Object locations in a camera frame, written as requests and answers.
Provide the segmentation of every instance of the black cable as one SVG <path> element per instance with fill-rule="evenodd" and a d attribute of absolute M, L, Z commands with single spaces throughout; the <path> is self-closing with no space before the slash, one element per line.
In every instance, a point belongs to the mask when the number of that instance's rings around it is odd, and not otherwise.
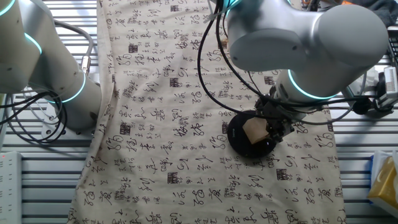
<path fill-rule="evenodd" d="M 224 17 L 223 17 L 223 30 L 224 30 L 224 34 L 225 34 L 226 38 L 228 39 L 228 34 L 226 33 L 226 30 L 225 30 L 225 17 L 226 17 L 226 13 L 224 14 Z"/>
<path fill-rule="evenodd" d="M 215 9 L 215 12 L 214 12 L 214 13 L 216 14 L 216 13 L 219 11 L 219 9 L 220 9 L 220 1 L 217 2 L 216 9 Z M 232 111 L 232 112 L 235 112 L 235 113 L 238 113 L 238 114 L 247 114 L 247 115 L 250 115 L 250 116 L 255 116 L 255 117 L 257 117 L 257 118 L 264 118 L 264 119 L 282 119 L 281 117 L 276 118 L 276 117 L 261 116 L 261 115 L 258 115 L 258 114 L 249 114 L 249 113 L 245 113 L 245 112 L 242 112 L 242 111 L 239 111 L 239 110 L 230 108 L 229 106 L 226 106 L 226 105 L 222 104 L 220 101 L 218 101 L 216 98 L 214 98 L 213 95 L 211 95 L 211 93 L 208 91 L 208 89 L 207 89 L 207 87 L 206 87 L 206 85 L 205 85 L 205 82 L 203 81 L 203 77 L 202 77 L 202 75 L 201 75 L 201 65 L 200 65 L 200 62 L 201 62 L 201 52 L 202 52 L 203 46 L 204 46 L 204 44 L 205 44 L 206 36 L 208 35 L 208 33 L 209 33 L 209 31 L 210 31 L 210 29 L 211 29 L 213 23 L 214 23 L 214 20 L 212 20 L 212 21 L 209 22 L 209 24 L 208 24 L 208 26 L 207 26 L 205 32 L 203 33 L 203 37 L 202 37 L 202 39 L 201 39 L 201 41 L 200 41 L 200 45 L 199 45 L 199 49 L 198 49 L 198 60 L 197 60 L 198 77 L 199 77 L 200 84 L 202 85 L 202 88 L 203 88 L 203 90 L 205 91 L 205 93 L 206 93 L 206 94 L 208 95 L 208 97 L 209 97 L 211 100 L 213 100 L 215 103 L 217 103 L 217 104 L 220 105 L 221 107 L 223 107 L 223 108 L 225 108 L 225 109 L 227 109 L 227 110 L 230 110 L 230 111 Z"/>
<path fill-rule="evenodd" d="M 224 14 L 224 18 L 223 18 L 223 30 L 224 30 L 224 34 L 225 34 L 226 38 L 228 39 L 228 34 L 226 33 L 226 30 L 225 30 L 225 17 L 226 17 L 226 14 Z"/>
<path fill-rule="evenodd" d="M 307 6 L 307 11 L 317 12 L 320 0 L 311 0 Z"/>
<path fill-rule="evenodd" d="M 324 109 L 330 109 L 330 110 L 347 110 L 349 109 L 349 106 L 347 107 L 342 107 L 342 106 L 330 106 Z"/>
<path fill-rule="evenodd" d="M 17 113 L 14 113 L 12 116 L 10 116 L 9 118 L 3 120 L 0 122 L 0 125 L 7 123 L 8 121 L 12 120 L 13 118 L 15 118 L 15 116 L 17 116 L 18 114 L 20 114 L 24 109 L 28 108 L 30 105 L 34 104 L 36 101 L 38 101 L 40 98 L 36 98 L 34 100 L 32 100 L 31 102 L 29 102 L 28 104 L 26 104 L 25 106 L 23 106 L 19 111 L 17 111 Z"/>
<path fill-rule="evenodd" d="M 291 108 L 291 107 L 283 107 L 283 108 L 286 109 L 287 111 L 296 112 L 296 113 L 305 113 L 305 114 L 312 114 L 312 113 L 315 113 L 315 112 L 317 112 L 317 111 L 320 111 L 320 110 L 313 110 L 313 111 L 306 111 L 306 112 L 304 112 L 304 111 L 296 110 L 296 109 Z"/>
<path fill-rule="evenodd" d="M 18 103 L 12 103 L 12 104 L 10 104 L 10 105 L 2 105 L 2 106 L 0 106 L 0 108 L 10 108 L 10 107 L 12 107 L 12 106 L 18 106 L 18 105 L 27 103 L 27 102 L 29 102 L 29 101 L 32 101 L 33 99 L 40 99 L 40 98 L 43 98 L 44 96 L 47 96 L 48 94 L 49 94 L 49 93 L 39 93 L 39 94 L 37 94 L 37 95 L 35 95 L 35 96 L 32 96 L 32 97 L 30 97 L 30 98 L 28 98 L 28 99 L 26 99 L 26 100 L 24 100 L 24 101 L 21 101 L 21 102 L 18 102 Z"/>
<path fill-rule="evenodd" d="M 220 38 L 220 21 L 221 21 L 221 15 L 217 16 L 217 22 L 216 22 L 216 38 L 217 38 L 217 43 L 218 43 L 218 48 L 220 49 L 220 52 L 224 58 L 224 61 L 228 65 L 229 69 L 235 74 L 235 76 L 246 86 L 248 87 L 251 91 L 253 91 L 257 95 L 261 95 L 257 90 L 255 90 L 251 85 L 249 85 L 241 76 L 240 74 L 235 70 L 235 68 L 231 65 L 231 62 L 229 62 L 228 57 L 226 56 L 223 48 L 223 44 L 221 43 L 221 38 Z"/>
<path fill-rule="evenodd" d="M 6 119 L 6 111 L 7 111 L 8 109 L 6 108 L 6 109 L 4 109 L 4 113 L 3 113 L 3 115 L 2 115 L 2 118 L 1 118 L 1 121 L 2 120 L 4 120 L 4 119 Z M 6 126 L 5 125 L 0 125 L 0 133 L 1 133 L 1 131 L 6 131 Z"/>
<path fill-rule="evenodd" d="M 54 94 L 51 94 L 51 96 L 52 96 L 52 98 L 53 98 L 53 100 L 54 100 L 54 102 L 55 102 L 57 108 L 58 108 L 58 109 L 61 109 L 61 107 L 60 107 L 61 101 L 60 101 L 59 99 L 56 100 L 56 97 L 55 97 Z M 65 110 L 65 108 L 62 108 L 62 109 L 63 109 L 62 112 L 66 115 L 66 110 Z M 18 123 L 18 125 L 20 126 L 20 128 L 25 132 L 25 134 L 28 135 L 28 136 L 30 137 L 30 139 L 25 138 L 24 136 L 21 136 L 18 132 L 16 132 L 16 130 L 14 129 L 14 126 L 11 124 L 11 121 L 8 122 L 8 125 L 9 125 L 10 128 L 14 131 L 14 133 L 15 133 L 16 135 L 18 135 L 21 139 L 23 139 L 23 140 L 25 140 L 25 141 L 29 141 L 29 142 L 39 142 L 39 143 L 46 143 L 46 144 L 48 144 L 48 143 L 51 143 L 51 142 L 56 141 L 56 140 L 62 135 L 62 133 L 64 132 L 64 130 L 65 130 L 65 128 L 66 128 L 66 126 L 64 125 L 64 126 L 63 126 L 63 129 L 61 130 L 61 133 L 57 136 L 57 138 L 55 138 L 55 139 L 53 139 L 53 140 L 51 140 L 51 141 L 46 141 L 47 139 L 51 138 L 51 137 L 58 131 L 58 129 L 59 129 L 61 123 L 62 123 L 63 113 L 61 113 L 60 116 L 58 117 L 58 123 L 57 123 L 57 125 L 56 125 L 55 131 L 54 131 L 53 133 L 51 133 L 49 136 L 47 136 L 47 137 L 45 137 L 45 138 L 42 138 L 42 139 L 36 139 L 36 138 L 33 137 L 31 134 L 29 134 L 29 132 L 23 127 L 23 125 L 22 125 L 21 122 L 19 121 L 18 116 L 15 116 L 16 122 Z"/>
<path fill-rule="evenodd" d="M 251 82 L 253 83 L 254 87 L 256 87 L 257 91 L 262 95 L 260 89 L 257 87 L 257 85 L 256 85 L 256 83 L 254 82 L 253 77 L 250 75 L 250 72 L 249 72 L 249 71 L 248 71 L 248 74 L 249 74 L 249 78 L 250 78 Z"/>

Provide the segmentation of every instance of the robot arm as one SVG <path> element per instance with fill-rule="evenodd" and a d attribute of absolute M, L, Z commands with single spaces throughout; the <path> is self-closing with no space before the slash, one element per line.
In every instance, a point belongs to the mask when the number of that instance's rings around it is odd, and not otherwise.
<path fill-rule="evenodd" d="M 2 0 L 0 30 L 6 34 L 0 35 L 0 92 L 14 93 L 27 85 L 52 90 L 67 110 L 68 128 L 94 126 L 101 89 L 60 40 L 48 7 L 41 0 Z"/>
<path fill-rule="evenodd" d="M 292 112 L 265 98 L 256 113 L 282 119 L 236 115 L 228 139 L 246 157 L 270 153 L 291 133 L 313 102 L 326 101 L 373 67 L 385 54 L 388 34 L 382 21 L 361 6 L 336 6 L 327 12 L 303 12 L 288 0 L 228 1 L 229 54 L 248 71 L 285 69 L 270 97 L 292 106 Z"/>

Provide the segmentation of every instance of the white cable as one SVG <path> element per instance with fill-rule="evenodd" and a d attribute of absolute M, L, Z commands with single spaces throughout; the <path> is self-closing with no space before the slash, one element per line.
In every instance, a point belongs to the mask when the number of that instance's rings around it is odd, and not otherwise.
<path fill-rule="evenodd" d="M 49 118 L 53 117 L 53 116 L 48 115 L 46 112 L 44 112 L 44 110 L 42 109 L 42 107 L 39 105 L 39 103 L 38 103 L 37 101 L 36 101 L 36 104 L 37 104 L 37 106 L 39 106 L 39 108 L 40 108 L 40 110 L 43 112 L 43 114 L 45 114 L 45 115 L 46 115 L 47 117 L 49 117 Z M 62 104 L 61 104 L 60 106 L 61 106 L 61 107 L 60 107 L 60 109 L 59 109 L 59 111 L 58 111 L 58 113 L 57 113 L 57 115 L 56 115 L 56 117 L 55 117 L 55 118 L 58 118 L 58 119 L 59 119 L 58 116 L 60 115 L 60 112 L 61 112 L 61 109 L 62 109 Z M 41 122 L 43 122 L 43 123 L 45 123 L 45 124 L 49 124 L 49 125 L 58 124 L 58 122 L 50 123 L 50 122 L 48 122 L 48 121 L 42 119 L 42 118 L 32 109 L 31 106 L 29 106 L 29 109 L 30 109 L 30 111 L 33 113 L 33 115 L 34 115 L 37 119 L 39 119 Z"/>
<path fill-rule="evenodd" d="M 61 22 L 58 20 L 54 20 L 54 24 L 83 35 L 88 40 L 88 49 L 87 49 L 85 56 L 91 55 L 91 51 L 93 50 L 93 47 L 94 47 L 94 41 L 93 41 L 93 38 L 86 31 L 84 31 L 83 29 L 81 29 L 77 26 L 70 25 L 70 24 L 67 24 L 66 22 Z"/>
<path fill-rule="evenodd" d="M 212 14 L 213 13 L 213 7 L 211 6 L 210 0 L 207 0 L 207 3 L 209 4 L 210 14 Z"/>
<path fill-rule="evenodd" d="M 44 91 L 44 92 L 46 92 L 46 91 L 49 91 L 49 92 L 53 92 L 54 93 L 54 91 L 52 91 L 52 90 L 50 90 L 50 89 L 48 89 L 48 88 L 46 88 L 46 87 L 44 87 L 44 86 L 40 86 L 40 85 L 37 85 L 37 86 L 39 86 L 40 88 L 41 88 L 41 90 L 40 89 L 38 89 L 38 90 L 40 90 L 40 91 Z M 57 96 L 55 96 L 54 98 L 60 98 L 60 96 L 62 96 L 63 94 L 65 94 L 65 92 L 64 93 L 61 93 L 60 95 L 57 95 Z M 60 109 L 58 110 L 58 113 L 56 114 L 56 118 L 58 118 L 59 117 L 59 115 L 60 115 L 60 113 L 61 113 L 61 110 L 62 110 L 62 106 L 63 106 L 63 103 L 62 103 L 62 101 L 60 101 Z"/>

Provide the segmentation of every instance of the metal grating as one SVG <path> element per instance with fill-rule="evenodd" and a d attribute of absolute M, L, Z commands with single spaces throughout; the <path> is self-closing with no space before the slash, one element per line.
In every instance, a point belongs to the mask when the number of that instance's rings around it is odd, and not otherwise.
<path fill-rule="evenodd" d="M 91 72 L 98 73 L 96 48 L 96 1 L 44 1 L 55 19 L 68 22 L 86 30 L 94 39 Z M 88 42 L 72 31 L 57 27 L 63 43 L 78 60 L 84 55 Z M 377 71 L 389 64 L 384 56 Z M 47 102 L 39 103 L 45 108 Z M 332 110 L 337 117 L 344 110 Z M 30 111 L 20 115 L 23 125 L 31 134 L 40 137 L 42 123 Z M 369 118 L 350 113 L 334 124 L 341 181 L 345 198 L 348 223 L 392 224 L 397 220 L 388 213 L 370 206 L 366 196 L 369 192 L 369 157 L 374 151 L 391 152 L 397 149 L 398 113 L 384 118 Z M 89 141 L 57 141 L 47 147 L 28 144 L 19 139 L 9 128 L 2 151 L 22 153 L 22 214 L 24 224 L 66 223 L 74 188 L 84 166 Z"/>

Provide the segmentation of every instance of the beige fabric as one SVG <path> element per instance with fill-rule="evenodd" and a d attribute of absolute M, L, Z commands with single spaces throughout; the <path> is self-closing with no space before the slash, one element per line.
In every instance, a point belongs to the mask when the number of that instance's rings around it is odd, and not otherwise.
<path fill-rule="evenodd" d="M 332 127 L 296 125 L 262 159 L 229 146 L 234 113 L 213 103 L 197 77 L 209 13 L 202 0 L 98 2 L 103 115 L 68 223 L 345 223 Z M 227 69 L 214 33 L 202 55 L 207 87 L 249 110 L 256 96 Z M 278 73 L 253 78 L 266 93 Z"/>

